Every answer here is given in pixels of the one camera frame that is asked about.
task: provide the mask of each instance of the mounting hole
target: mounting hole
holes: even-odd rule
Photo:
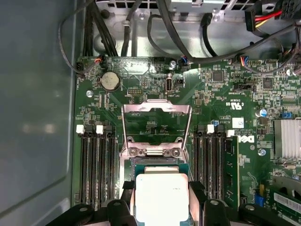
[[[80,208],[80,212],[85,212],[85,211],[87,211],[87,210],[88,210],[87,207]]]

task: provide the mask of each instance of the surface-mount component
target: surface-mount component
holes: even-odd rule
[[[213,71],[212,72],[212,80],[215,82],[223,82],[224,75],[222,71]]]

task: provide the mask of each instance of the wire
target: wire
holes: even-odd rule
[[[111,50],[112,56],[118,57],[117,50],[115,48],[115,43],[113,41],[113,38],[111,36],[111,33],[109,32],[109,29],[108,29],[107,25],[105,24],[105,22],[103,20],[103,17],[101,16],[101,13],[99,11],[97,3],[94,1],[92,3],[91,7],[92,7],[92,11],[94,12],[94,15],[95,15],[95,19],[94,19],[95,24],[96,25],[97,25],[97,23],[99,24],[99,26],[97,27],[98,30],[99,30],[99,33],[102,32],[103,35],[104,35],[104,39],[107,40],[108,48]]]
[[[66,64],[76,73],[78,74],[85,74],[87,72],[89,72],[94,66],[95,66],[95,62],[93,62],[91,65],[89,65],[87,67],[87,69],[83,70],[83,71],[80,71],[80,70],[77,70],[75,67],[73,67],[73,65],[71,64],[71,62],[69,61],[67,55],[66,55],[66,52],[65,52],[65,49],[63,47],[63,41],[62,41],[62,27],[63,27],[63,24],[66,22],[66,20],[71,17],[71,16],[74,16],[76,15],[77,13],[79,13],[80,11],[84,10],[88,5],[90,5],[93,1],[95,0],[87,0],[80,8],[76,9],[75,11],[73,11],[72,13],[70,13],[68,16],[66,16],[59,24],[58,26],[58,31],[57,31],[57,37],[58,37],[58,44],[60,46],[60,51],[62,53],[62,56],[66,62]]]
[[[152,26],[152,20],[153,18],[162,18],[160,15],[157,14],[152,14],[149,17],[149,20],[147,21],[147,38],[151,44],[151,46],[153,46],[153,48],[158,51],[159,53],[161,53],[163,56],[165,57],[169,57],[169,58],[173,58],[173,59],[177,59],[179,58],[178,56],[174,56],[170,53],[165,52],[164,50],[162,50],[152,39],[151,37],[151,26]]]
[[[296,28],[295,32],[296,32],[296,41],[297,41],[296,47],[293,50],[291,56],[284,63],[282,63],[282,65],[280,67],[278,67],[278,68],[276,68],[274,70],[271,70],[271,71],[267,71],[267,72],[261,72],[261,71],[255,70],[255,69],[253,69],[251,67],[248,67],[247,65],[244,65],[243,67],[245,69],[247,69],[248,71],[256,73],[256,74],[271,74],[271,73],[275,73],[275,72],[278,72],[278,71],[284,69],[294,59],[295,55],[299,51],[299,40],[300,40],[300,34],[299,33],[300,33],[300,31]]]
[[[111,49],[111,47],[110,47],[110,45],[108,43],[106,35],[103,32],[103,27],[101,26],[99,20],[97,19],[97,13],[94,10],[92,10],[92,17],[93,17],[94,23],[96,24],[96,27],[97,27],[97,29],[99,31],[99,34],[100,34],[100,36],[102,38],[105,51],[107,52],[107,54],[108,54],[109,57],[113,56],[112,49]]]
[[[134,13],[135,11],[139,8],[139,6],[141,5],[142,0],[136,0],[135,3],[133,4],[133,6],[131,7],[126,20],[131,21],[134,17]],[[127,49],[128,49],[128,44],[130,42],[130,33],[131,33],[131,29],[129,26],[125,26],[124,27],[124,40],[123,40],[123,45],[121,48],[121,56],[122,57],[126,57],[127,56]]]
[[[209,39],[208,39],[208,26],[211,24],[211,19],[213,15],[212,13],[205,13],[202,17],[201,20],[201,27],[202,27],[202,36],[203,36],[203,41],[206,49],[208,52],[211,54],[213,57],[217,57],[216,52],[213,50],[213,48],[210,45]]]
[[[259,22],[258,24],[255,25],[255,28],[259,28],[261,25],[263,25],[264,23],[266,23],[269,19],[263,20],[261,22]]]
[[[270,19],[272,17],[279,16],[280,14],[282,14],[282,11],[273,12],[273,13],[270,13],[270,14],[268,14],[266,16],[257,17],[257,18],[255,18],[255,21],[267,20],[267,19]]]
[[[256,35],[256,36],[258,36],[260,38],[267,38],[269,36],[268,33],[262,31],[260,28],[257,28],[255,31],[253,31],[252,34]],[[273,38],[273,41],[276,44],[276,46],[279,48],[279,51],[281,53],[283,53],[284,52],[284,48],[282,46],[281,41],[279,39],[277,39],[277,38]]]
[[[165,24],[165,27],[167,29],[167,32],[169,33],[169,36],[171,37],[171,39],[173,40],[173,42],[176,44],[176,46],[179,48],[179,50],[187,57],[187,59],[193,63],[198,63],[198,64],[210,64],[210,63],[214,63],[217,61],[221,61],[224,59],[231,59],[236,57],[237,55],[241,55],[243,53],[246,53],[248,51],[251,51],[259,46],[261,46],[262,44],[266,43],[267,41],[286,34],[288,32],[291,32],[295,29],[295,25],[290,25],[278,32],[275,32],[271,35],[269,35],[266,38],[263,38],[262,40],[254,43],[253,45],[250,45],[248,47],[245,47],[243,49],[234,51],[232,53],[229,54],[225,54],[225,55],[221,55],[221,56],[215,56],[215,57],[209,57],[209,58],[196,58],[191,56],[191,54],[189,53],[189,51],[186,49],[186,47],[184,46],[183,42],[181,41],[177,31],[174,28],[174,25],[170,19],[169,16],[169,12],[168,12],[168,8],[166,6],[166,2],[165,0],[157,0],[157,5],[160,11],[160,14],[162,16],[163,22]]]

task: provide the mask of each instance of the heatsink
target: heatsink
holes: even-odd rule
[[[301,120],[274,120],[275,157],[301,158]]]

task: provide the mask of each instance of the capacitor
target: capacitor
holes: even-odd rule
[[[266,109],[259,109],[255,112],[256,117],[267,117],[268,116],[268,111]]]
[[[220,124],[220,122],[217,120],[211,120],[211,124],[214,126],[218,126]]]

